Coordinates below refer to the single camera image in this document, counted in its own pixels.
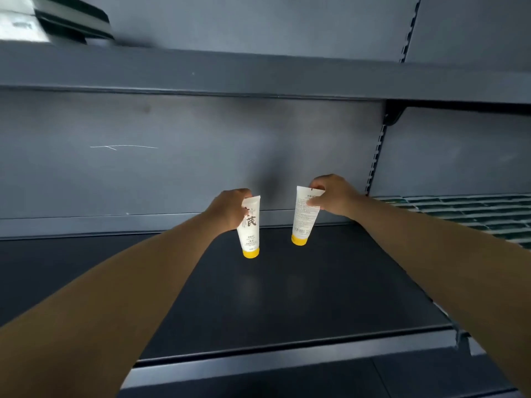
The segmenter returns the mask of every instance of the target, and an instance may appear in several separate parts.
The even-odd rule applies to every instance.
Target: product packaging
[[[244,199],[242,206],[247,208],[249,213],[238,226],[238,237],[243,255],[255,258],[260,252],[260,196]]]
[[[313,197],[321,196],[324,190],[297,186],[297,201],[295,203],[295,218],[293,219],[293,230],[291,241],[297,246],[304,246],[308,241],[320,207],[308,206],[306,201]]]

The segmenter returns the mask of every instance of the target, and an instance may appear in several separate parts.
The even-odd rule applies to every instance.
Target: yellow cap
[[[308,241],[308,238],[299,239],[298,237],[295,237],[294,234],[292,234],[291,235],[291,241],[293,242],[293,244],[295,244],[297,246],[304,246],[306,244],[306,242]]]
[[[255,258],[255,257],[258,256],[258,253],[260,253],[260,247],[258,247],[253,252],[246,252],[245,250],[243,250],[243,256],[246,257],[246,258]]]

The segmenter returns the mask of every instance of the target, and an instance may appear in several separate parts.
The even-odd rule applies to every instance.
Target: white tube
[[[310,198],[318,197],[324,190],[297,186],[297,201],[295,203],[295,218],[293,219],[293,230],[291,241],[297,246],[304,246],[308,241],[309,233],[317,219],[320,207],[308,206],[306,201]]]
[[[242,206],[249,210],[249,214],[238,226],[238,237],[243,255],[247,258],[255,258],[260,252],[260,196],[244,199]]]

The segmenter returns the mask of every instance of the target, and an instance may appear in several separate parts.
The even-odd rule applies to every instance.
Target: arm
[[[342,177],[316,178],[309,205],[362,225],[531,397],[531,253],[456,223],[362,196]]]
[[[247,189],[103,261],[0,328],[1,396],[118,393],[209,244],[243,220]]]

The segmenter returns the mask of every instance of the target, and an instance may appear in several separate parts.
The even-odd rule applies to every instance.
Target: hand
[[[336,215],[349,216],[355,200],[363,198],[354,187],[337,174],[316,177],[309,186],[325,190],[325,193],[308,200],[307,204],[309,206],[320,206],[322,210],[327,210]]]
[[[252,196],[248,188],[223,191],[214,198],[204,213],[219,222],[220,233],[234,230],[242,223],[243,217],[249,213],[248,209],[242,207],[243,199]]]

